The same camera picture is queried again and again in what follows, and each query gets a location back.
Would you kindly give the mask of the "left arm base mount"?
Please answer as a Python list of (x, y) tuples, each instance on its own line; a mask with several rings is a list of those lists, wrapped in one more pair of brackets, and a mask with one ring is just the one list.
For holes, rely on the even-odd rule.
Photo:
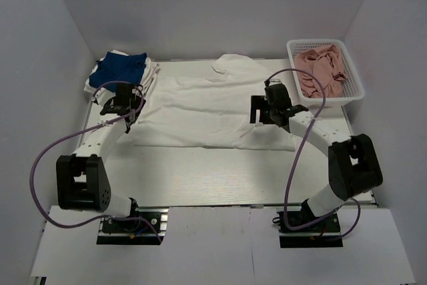
[[(167, 228), (166, 208), (139, 208), (137, 216), (147, 220), (162, 240)], [(160, 241), (145, 221), (119, 221), (102, 219), (97, 234), (97, 245), (123, 245), (123, 246), (158, 246)]]

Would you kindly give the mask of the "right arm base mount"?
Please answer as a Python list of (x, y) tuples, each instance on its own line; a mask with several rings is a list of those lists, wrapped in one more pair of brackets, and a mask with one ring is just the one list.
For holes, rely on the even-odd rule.
[(301, 230), (290, 230), (284, 224), (284, 212), (277, 212), (272, 219), (272, 224), (278, 227), (280, 248), (341, 248), (341, 228), (338, 215)]

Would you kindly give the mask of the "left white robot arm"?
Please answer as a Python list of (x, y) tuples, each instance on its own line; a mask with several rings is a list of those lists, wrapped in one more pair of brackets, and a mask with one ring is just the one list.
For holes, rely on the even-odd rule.
[(132, 209), (131, 198), (112, 192), (105, 163), (118, 139), (129, 133), (144, 103), (139, 86), (117, 84), (115, 96), (100, 112), (99, 127), (70, 156), (60, 156), (56, 162), (60, 208), (118, 217), (127, 231), (139, 227), (141, 214)]

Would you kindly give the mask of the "blue t-shirt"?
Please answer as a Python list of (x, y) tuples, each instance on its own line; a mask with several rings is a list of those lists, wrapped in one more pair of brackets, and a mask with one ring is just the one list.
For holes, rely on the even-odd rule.
[(125, 81), (138, 84), (143, 78), (146, 68), (147, 53), (139, 55), (121, 55), (107, 52), (102, 61), (97, 63), (97, 69), (89, 76), (89, 85), (95, 89), (109, 82), (104, 89), (115, 93), (117, 83), (113, 81)]

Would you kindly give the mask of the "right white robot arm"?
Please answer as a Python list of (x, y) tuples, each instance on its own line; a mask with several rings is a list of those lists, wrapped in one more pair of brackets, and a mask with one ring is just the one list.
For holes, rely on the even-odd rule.
[(383, 175), (371, 138), (366, 134), (344, 134), (308, 108), (292, 105), (284, 84), (268, 85), (264, 95), (251, 96), (250, 123), (256, 120), (302, 138), (295, 163), (306, 142), (328, 158), (328, 183), (301, 207), (301, 221), (306, 229), (318, 230), (326, 215), (350, 198), (382, 185)]

